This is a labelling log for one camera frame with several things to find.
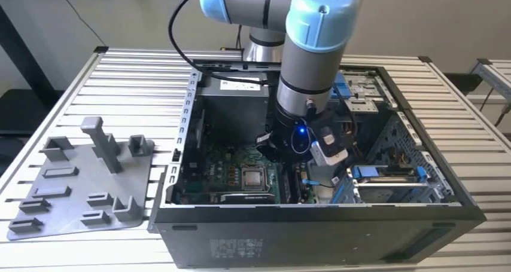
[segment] white wall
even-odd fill
[[[171,48],[167,24],[179,1],[71,0],[107,45],[133,48]],[[65,89],[101,42],[65,0],[0,3],[51,82]],[[234,46],[237,26],[205,18],[198,0],[186,6],[177,30],[183,48]],[[429,55],[441,69],[466,72],[478,57],[511,59],[509,32],[509,0],[365,0],[347,53]],[[0,62],[0,71],[10,70]],[[18,77],[11,82],[23,86]]]

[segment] metal slotted table surface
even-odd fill
[[[473,73],[480,74],[485,81],[511,103],[511,60],[480,59],[474,66]]]
[[[189,56],[195,59],[241,58],[239,53],[225,51],[190,51]],[[343,63],[386,67],[489,221],[418,265],[242,271],[510,271],[510,142],[434,64],[424,63],[417,57],[382,56],[346,56]],[[145,134],[157,142],[146,203],[146,215],[150,215],[157,181],[171,158],[189,74],[190,66],[174,51],[110,49],[93,55],[0,178],[0,268],[13,268],[14,271],[178,270],[161,236],[146,231],[147,221],[127,230],[19,242],[10,242],[6,236],[19,201],[30,191],[46,160],[39,150],[47,137],[67,136],[74,144],[89,142],[79,126],[83,117],[90,115],[103,117],[105,131],[114,133],[118,140],[133,134]]]

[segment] motherboard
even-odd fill
[[[302,183],[310,178],[305,163],[287,171],[254,145],[219,145],[213,137],[205,144],[203,173],[187,178],[181,204],[258,203],[255,198],[261,204],[281,204],[294,202],[293,194],[299,195],[297,203],[314,203],[313,190]]]

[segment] black cable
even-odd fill
[[[480,111],[482,111],[482,109],[484,109],[484,107],[486,105],[486,102],[489,101],[489,98],[490,98],[490,95],[493,94],[493,92],[494,92],[494,88],[490,90],[489,94],[486,95],[486,99],[485,99],[485,101],[484,101],[484,103],[481,105]]]
[[[182,56],[183,60],[186,60],[189,65],[193,66],[193,68],[195,68],[195,70],[202,72],[202,74],[206,75],[207,77],[217,78],[217,79],[225,80],[225,81],[231,81],[231,82],[245,82],[245,83],[249,83],[249,84],[266,85],[267,81],[258,82],[258,81],[251,81],[251,80],[241,80],[241,79],[229,78],[229,77],[223,77],[223,76],[219,76],[217,74],[213,74],[213,73],[207,72],[205,70],[205,68],[202,68],[197,64],[194,64],[194,62],[189,59],[189,57],[183,53],[183,51],[182,51],[182,49],[181,49],[181,47],[179,47],[179,45],[177,43],[177,40],[174,39],[174,29],[173,29],[174,28],[174,23],[177,21],[178,14],[182,11],[182,8],[183,8],[183,6],[186,5],[186,3],[189,1],[190,0],[182,0],[182,2],[178,4],[178,7],[177,7],[177,9],[175,9],[175,11],[173,13],[173,16],[171,16],[170,22],[169,22],[169,38],[170,38],[170,42],[173,43],[174,48],[177,49],[178,54]]]
[[[75,6],[73,6],[71,1],[70,1],[70,0],[66,0],[66,2],[70,4],[73,10],[75,11],[77,16],[79,16],[81,21],[82,21],[82,22],[85,23],[85,25],[90,28],[90,30],[93,31],[93,33],[97,35],[97,37],[98,37],[99,41],[102,42],[102,44],[103,44],[105,46],[107,46],[106,43],[103,42],[103,39],[101,38],[101,36],[98,35],[97,31],[94,30],[94,28],[89,25],[89,23],[86,22],[86,20],[83,20],[83,18],[82,18],[82,16],[81,16],[81,13],[78,12]]]
[[[325,184],[319,184],[319,186],[321,186],[321,187],[326,187],[326,188],[335,188],[335,187],[333,187],[333,186],[330,186],[330,185],[325,185]]]
[[[358,136],[358,122],[355,121],[355,115],[354,115],[354,113],[350,111],[350,107],[349,107],[349,105],[345,103],[343,96],[342,96],[342,92],[339,91],[338,86],[334,85],[333,88],[334,88],[334,92],[335,92],[335,94],[338,95],[338,98],[339,98],[339,104],[341,104],[341,105],[345,105],[346,108],[347,108],[347,112],[349,112],[349,114],[350,114],[350,118],[351,118],[351,123],[354,124],[354,127],[351,128],[351,134],[353,134],[354,138],[357,138],[357,136]]]
[[[237,49],[243,48],[243,46],[242,46],[242,28],[243,28],[243,25],[239,25],[238,26],[238,36],[237,36]]]
[[[498,118],[497,123],[496,123],[494,126],[498,127],[498,125],[501,124],[502,120],[505,119],[505,115],[506,115],[506,113],[502,113],[502,114],[501,114],[501,116],[500,116],[500,118]]]

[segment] gray plastic tray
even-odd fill
[[[154,142],[138,135],[118,143],[102,126],[101,117],[85,119],[94,145],[49,138],[49,159],[11,221],[10,240],[142,224]]]

